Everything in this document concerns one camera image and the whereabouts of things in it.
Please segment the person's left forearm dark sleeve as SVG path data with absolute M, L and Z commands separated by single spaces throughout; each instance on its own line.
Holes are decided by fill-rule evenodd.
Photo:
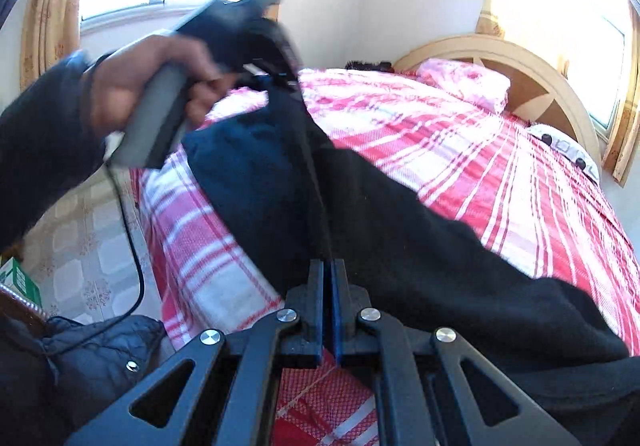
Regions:
M 1 248 L 102 164 L 105 138 L 89 126 L 92 65 L 77 51 L 32 82 L 1 113 Z

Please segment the person's left hand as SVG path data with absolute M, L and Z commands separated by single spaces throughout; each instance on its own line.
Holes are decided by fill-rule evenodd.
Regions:
M 166 63 L 182 66 L 194 80 L 184 111 L 195 127 L 236 82 L 234 74 L 216 67 L 207 46 L 196 38 L 160 34 L 142 38 L 108 56 L 90 75 L 89 125 L 98 137 L 125 128 L 146 83 Z

